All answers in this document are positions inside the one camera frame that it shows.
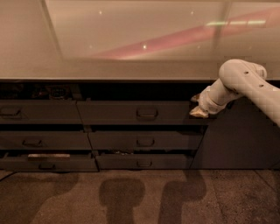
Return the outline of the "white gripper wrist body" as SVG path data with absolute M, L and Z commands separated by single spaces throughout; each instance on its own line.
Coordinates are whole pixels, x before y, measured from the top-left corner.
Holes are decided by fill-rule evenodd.
M 227 90 L 224 87 L 208 86 L 199 95 L 199 107 L 208 114 L 218 114 L 226 105 Z

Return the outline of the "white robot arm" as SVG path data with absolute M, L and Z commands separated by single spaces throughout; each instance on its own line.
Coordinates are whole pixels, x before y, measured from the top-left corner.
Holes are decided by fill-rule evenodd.
M 219 78 L 196 94 L 198 105 L 190 115 L 208 118 L 243 96 L 250 99 L 273 123 L 280 126 L 280 89 L 266 81 L 266 69 L 242 59 L 230 59 L 219 69 Z

